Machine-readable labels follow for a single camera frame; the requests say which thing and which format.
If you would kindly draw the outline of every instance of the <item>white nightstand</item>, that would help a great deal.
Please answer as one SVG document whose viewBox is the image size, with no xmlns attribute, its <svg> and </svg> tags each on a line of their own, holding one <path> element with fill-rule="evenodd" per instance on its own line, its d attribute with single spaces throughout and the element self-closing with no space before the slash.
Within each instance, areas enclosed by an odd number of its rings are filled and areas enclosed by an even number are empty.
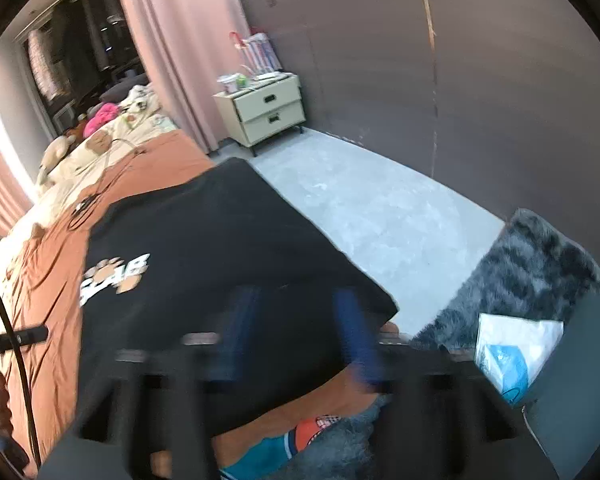
<svg viewBox="0 0 600 480">
<path fill-rule="evenodd" d="M 227 94 L 214 95 L 229 135 L 253 149 L 261 140 L 304 122 L 300 80 L 295 74 L 281 74 L 271 81 Z"/>
</svg>

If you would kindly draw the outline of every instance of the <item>gray wall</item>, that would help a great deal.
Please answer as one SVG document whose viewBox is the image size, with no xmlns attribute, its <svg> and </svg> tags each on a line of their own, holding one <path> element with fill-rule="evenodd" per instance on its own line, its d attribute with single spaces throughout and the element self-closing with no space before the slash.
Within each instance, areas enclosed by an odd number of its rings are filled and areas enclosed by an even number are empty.
<svg viewBox="0 0 600 480">
<path fill-rule="evenodd" d="M 434 52 L 423 0 L 241 1 L 311 127 L 533 209 L 600 264 L 600 43 L 567 0 L 429 0 Z"/>
<path fill-rule="evenodd" d="M 18 158 L 35 182 L 50 139 L 29 99 L 16 46 L 5 36 L 0 38 L 0 118 Z"/>
</svg>

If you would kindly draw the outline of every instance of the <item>pink plush toy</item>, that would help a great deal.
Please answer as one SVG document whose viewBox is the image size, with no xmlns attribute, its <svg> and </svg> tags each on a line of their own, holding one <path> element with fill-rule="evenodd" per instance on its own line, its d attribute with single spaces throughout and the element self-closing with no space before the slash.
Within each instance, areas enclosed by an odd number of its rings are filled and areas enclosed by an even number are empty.
<svg viewBox="0 0 600 480">
<path fill-rule="evenodd" d="M 84 138 L 93 135 L 97 132 L 101 127 L 107 124 L 109 121 L 112 121 L 120 114 L 120 109 L 117 105 L 113 103 L 104 103 L 100 110 L 97 111 L 96 115 L 93 117 L 91 121 L 87 123 L 84 128 Z"/>
</svg>

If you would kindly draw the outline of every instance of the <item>black t-shirt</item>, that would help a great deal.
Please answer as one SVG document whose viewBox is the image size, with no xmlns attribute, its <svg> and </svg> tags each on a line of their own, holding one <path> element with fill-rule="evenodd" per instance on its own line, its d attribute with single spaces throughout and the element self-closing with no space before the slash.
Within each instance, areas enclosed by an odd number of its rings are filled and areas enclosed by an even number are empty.
<svg viewBox="0 0 600 480">
<path fill-rule="evenodd" d="M 243 160 L 120 200 L 91 231 L 78 407 L 114 350 L 223 334 L 247 294 L 255 303 L 242 380 L 207 399 L 207 424 L 219 434 L 250 422 L 342 370 L 333 316 L 341 287 L 355 291 L 372 330 L 396 313 L 391 297 Z"/>
</svg>

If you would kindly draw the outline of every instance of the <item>white marble floor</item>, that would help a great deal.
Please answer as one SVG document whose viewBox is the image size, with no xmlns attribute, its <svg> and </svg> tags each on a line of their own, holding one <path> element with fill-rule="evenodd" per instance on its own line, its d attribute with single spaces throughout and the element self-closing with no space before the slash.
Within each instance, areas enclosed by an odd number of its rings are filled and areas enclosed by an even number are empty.
<svg viewBox="0 0 600 480">
<path fill-rule="evenodd" d="M 214 156 L 250 160 L 292 205 L 392 295 L 394 322 L 415 335 L 452 299 L 503 222 L 430 178 L 314 130 L 258 149 Z"/>
</svg>

